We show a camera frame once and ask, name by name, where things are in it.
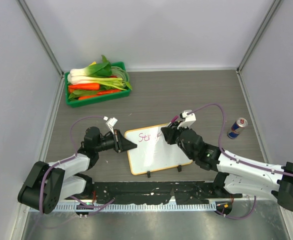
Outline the yellow framed whiteboard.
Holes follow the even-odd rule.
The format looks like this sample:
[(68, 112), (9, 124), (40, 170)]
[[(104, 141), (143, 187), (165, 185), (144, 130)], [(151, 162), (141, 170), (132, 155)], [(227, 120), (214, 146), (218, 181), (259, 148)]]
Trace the yellow framed whiteboard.
[(132, 129), (124, 137), (137, 147), (127, 152), (130, 171), (142, 175), (178, 166), (191, 164), (183, 151), (176, 145), (169, 145), (161, 132), (163, 124)]

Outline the pink capped marker pen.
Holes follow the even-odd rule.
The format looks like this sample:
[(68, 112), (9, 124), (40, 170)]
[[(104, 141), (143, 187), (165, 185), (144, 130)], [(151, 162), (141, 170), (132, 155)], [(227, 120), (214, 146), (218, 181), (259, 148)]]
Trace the pink capped marker pen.
[(174, 116), (173, 119), (166, 125), (166, 127), (171, 127), (178, 118), (178, 115)]

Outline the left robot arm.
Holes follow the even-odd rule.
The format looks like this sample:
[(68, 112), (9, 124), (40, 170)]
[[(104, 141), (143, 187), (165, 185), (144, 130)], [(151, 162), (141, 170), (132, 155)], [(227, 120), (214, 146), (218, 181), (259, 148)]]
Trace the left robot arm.
[(99, 160), (99, 153), (114, 150), (116, 153), (137, 148), (115, 129), (101, 134), (99, 128), (85, 131), (80, 148), (74, 155), (55, 162), (37, 161), (24, 181), (17, 200), (19, 203), (50, 214), (59, 201), (74, 195), (86, 200), (92, 196), (93, 180), (83, 174)]

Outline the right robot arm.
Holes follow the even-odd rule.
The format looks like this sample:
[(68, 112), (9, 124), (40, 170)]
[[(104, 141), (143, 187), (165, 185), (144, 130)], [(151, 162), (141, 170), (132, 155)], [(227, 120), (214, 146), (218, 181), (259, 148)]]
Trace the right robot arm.
[(161, 132), (169, 145), (177, 145), (200, 168), (217, 173), (212, 185), (215, 196), (254, 195), (293, 212), (293, 162), (277, 165), (241, 157), (204, 142), (188, 127), (165, 126)]

